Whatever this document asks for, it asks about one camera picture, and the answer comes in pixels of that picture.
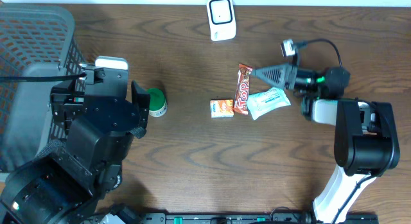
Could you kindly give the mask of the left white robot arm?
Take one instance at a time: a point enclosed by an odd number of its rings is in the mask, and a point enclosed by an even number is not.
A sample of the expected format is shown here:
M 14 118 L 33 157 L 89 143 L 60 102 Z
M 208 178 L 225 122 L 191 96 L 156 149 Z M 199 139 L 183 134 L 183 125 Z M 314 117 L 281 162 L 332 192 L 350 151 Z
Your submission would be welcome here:
M 81 223 L 122 181 L 132 141 L 146 134 L 149 93 L 119 70 L 84 67 L 50 92 L 65 137 L 50 141 L 6 178 L 2 223 Z

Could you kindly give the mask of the orange Top chocolate bar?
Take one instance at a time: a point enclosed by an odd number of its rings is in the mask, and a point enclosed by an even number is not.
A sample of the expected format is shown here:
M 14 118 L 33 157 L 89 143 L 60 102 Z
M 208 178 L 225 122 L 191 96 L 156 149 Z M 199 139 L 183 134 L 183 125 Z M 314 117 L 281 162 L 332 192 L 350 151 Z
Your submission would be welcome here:
M 238 85 L 234 100 L 233 111 L 235 113 L 247 115 L 249 113 L 247 108 L 247 100 L 250 90 L 250 74 L 253 68 L 240 64 L 238 70 Z

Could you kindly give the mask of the green lid jar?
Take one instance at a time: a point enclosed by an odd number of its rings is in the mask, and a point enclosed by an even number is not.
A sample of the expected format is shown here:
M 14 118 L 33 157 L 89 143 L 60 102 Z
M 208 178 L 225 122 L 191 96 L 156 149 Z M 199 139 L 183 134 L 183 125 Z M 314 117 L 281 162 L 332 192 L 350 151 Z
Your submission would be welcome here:
M 150 95 L 149 114 L 152 117 L 165 115 L 168 110 L 168 104 L 163 91 L 157 88 L 150 88 L 147 92 Z

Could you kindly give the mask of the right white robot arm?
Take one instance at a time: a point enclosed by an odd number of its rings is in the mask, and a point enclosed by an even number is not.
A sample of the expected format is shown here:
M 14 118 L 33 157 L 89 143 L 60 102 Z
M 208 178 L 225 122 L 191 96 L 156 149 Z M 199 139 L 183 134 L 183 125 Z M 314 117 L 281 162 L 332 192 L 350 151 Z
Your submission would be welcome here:
M 301 113 L 315 123 L 335 127 L 337 163 L 312 210 L 299 223 L 343 223 L 360 193 L 399 162 L 400 150 L 392 105 L 344 99 L 350 73 L 330 67 L 321 73 L 298 65 L 281 64 L 255 69 L 251 74 L 270 86 L 302 94 Z

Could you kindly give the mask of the light blue wipes packet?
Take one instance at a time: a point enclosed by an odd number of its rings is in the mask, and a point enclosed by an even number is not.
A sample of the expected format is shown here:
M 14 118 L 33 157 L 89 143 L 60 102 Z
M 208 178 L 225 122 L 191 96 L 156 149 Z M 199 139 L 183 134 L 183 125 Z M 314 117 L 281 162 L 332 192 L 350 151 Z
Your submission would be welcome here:
M 247 100 L 247 107 L 253 120 L 277 108 L 290 105 L 290 100 L 287 98 L 284 90 L 275 87 L 265 92 L 252 94 Z

